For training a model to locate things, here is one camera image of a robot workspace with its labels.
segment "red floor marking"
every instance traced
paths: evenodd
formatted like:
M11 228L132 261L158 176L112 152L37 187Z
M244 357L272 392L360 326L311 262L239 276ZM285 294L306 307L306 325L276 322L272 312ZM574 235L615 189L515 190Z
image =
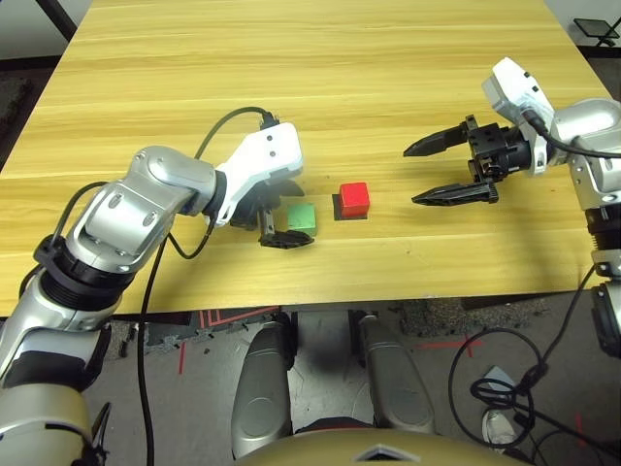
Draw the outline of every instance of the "red floor marking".
M416 345L418 350L432 350L434 348L460 348L464 345L464 342L436 342L436 343L421 343ZM469 347L482 347L483 342L476 340L469 344Z
M465 334L465 335L464 335L464 338L466 339L466 340L464 341L464 343L466 343L466 342L470 339L470 337L468 336L468 334ZM468 350L468 357L474 357L474 351L473 351L473 348L472 348L472 344L468 345L468 346L466 347L466 350Z
M584 432L582 431L582 415L580 413L575 414L575 430L577 430L580 434L584 434ZM586 447L586 442L584 442L582 439L578 439L578 446L583 449L584 447Z
M214 311L214 309L209 309L207 311L207 325L209 327L213 327L213 323L215 322L215 320L212 318L212 312Z
M181 342L181 351L179 354L179 375L183 374L184 363L185 363L185 342Z

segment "floor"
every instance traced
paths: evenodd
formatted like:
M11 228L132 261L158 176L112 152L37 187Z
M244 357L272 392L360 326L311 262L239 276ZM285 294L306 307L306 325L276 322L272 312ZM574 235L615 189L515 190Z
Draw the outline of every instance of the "floor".
M556 335L569 293L544 298L549 312L531 316L521 328L540 348ZM289 384L294 429L323 416L353 416L371 421L373 410L365 371L349 354L346 309L379 311L380 318L399 332L399 316L374 303L306 306L298 313L300 351ZM230 415L237 379L247 346L260 323L229 332L199 336L181 349L152 351L146 357L147 386L155 431L157 464L230 464ZM436 412L438 432L467 440L447 405L448 369L462 336L403 337L427 384ZM431 343L448 343L446 346ZM141 464L145 459L144 431L136 379L135 344L129 357L108 361L102 376L85 394L92 413L105 401L113 403L107 433L109 465ZM512 337L489 336L473 348L456 372L457 410L473 432L480 432L483 408L469 385L493 365L515 381L532 365L526 347ZM582 296L569 331L550 361L548 376L534 389L536 407L566 425L597 439L621 438L619 361L601 352L593 330L588 293ZM534 438L553 430L538 422ZM532 442L522 449L531 453ZM555 436L541 448L547 464L599 465L597 456L577 440ZM615 462L603 457L605 465Z

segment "green cube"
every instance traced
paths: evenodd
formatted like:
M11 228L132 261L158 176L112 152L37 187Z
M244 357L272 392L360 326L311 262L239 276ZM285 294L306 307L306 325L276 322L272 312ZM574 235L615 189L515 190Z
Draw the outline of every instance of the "green cube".
M287 208L287 222L290 230L301 231L309 236L317 234L317 222L313 204L296 204Z

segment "screw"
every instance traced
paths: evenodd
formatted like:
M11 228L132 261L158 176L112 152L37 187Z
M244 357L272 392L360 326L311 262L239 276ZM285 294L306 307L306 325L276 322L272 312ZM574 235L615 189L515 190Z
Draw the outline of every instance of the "screw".
M110 209L115 208L118 204L120 204L121 199L123 198L122 194L115 194L113 198L108 203L108 207Z
M151 211L147 214L147 216L145 217L145 219L143 220L143 226L149 226L153 223L153 221L155 220L155 217L157 216L157 212L156 211Z

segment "wall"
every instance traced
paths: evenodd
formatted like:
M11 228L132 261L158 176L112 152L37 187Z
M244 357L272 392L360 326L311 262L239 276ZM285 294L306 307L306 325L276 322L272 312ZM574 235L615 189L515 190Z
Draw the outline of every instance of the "wall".
M575 17L605 19L609 24L621 17L621 0L545 0L545 4L579 46L595 46L598 39L586 37L573 23ZM616 31L621 35L621 25ZM621 47L621 40L615 44Z
M60 0L71 19L79 24L91 0ZM0 60L59 55L67 41L35 0L0 0Z

